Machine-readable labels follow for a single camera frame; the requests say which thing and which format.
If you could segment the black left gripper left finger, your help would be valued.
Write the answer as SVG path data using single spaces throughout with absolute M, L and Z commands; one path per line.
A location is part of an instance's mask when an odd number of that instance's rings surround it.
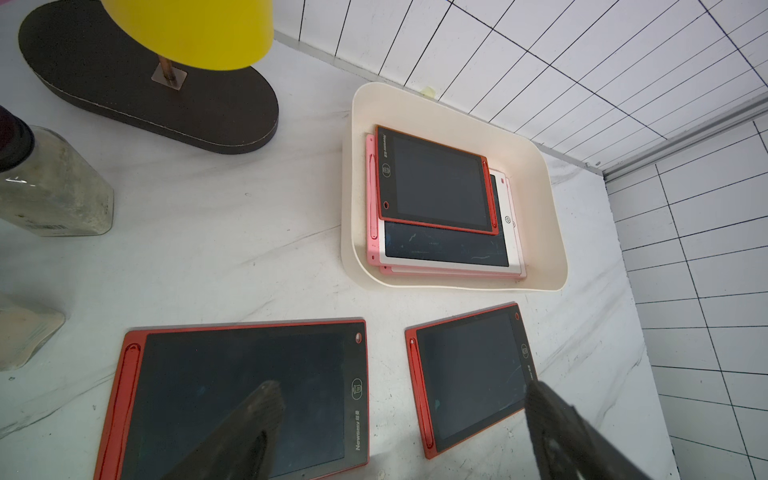
M 267 479 L 273 469 L 285 403 L 265 381 L 244 399 L 166 479 Z

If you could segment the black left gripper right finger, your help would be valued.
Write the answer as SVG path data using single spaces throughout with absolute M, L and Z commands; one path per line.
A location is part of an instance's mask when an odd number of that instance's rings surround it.
M 524 411 L 542 479 L 648 477 L 544 382 L 528 384 Z

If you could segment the red writing tablet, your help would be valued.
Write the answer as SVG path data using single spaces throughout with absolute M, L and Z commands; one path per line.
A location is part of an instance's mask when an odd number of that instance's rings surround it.
M 409 327 L 404 336 L 426 458 L 524 409 L 537 372 L 517 303 Z
M 268 479 L 321 479 L 368 464 L 366 322 L 230 323 L 125 334 L 95 477 L 165 478 L 270 380 L 285 411 Z
M 481 235 L 499 232 L 486 157 L 377 125 L 372 158 L 379 219 Z

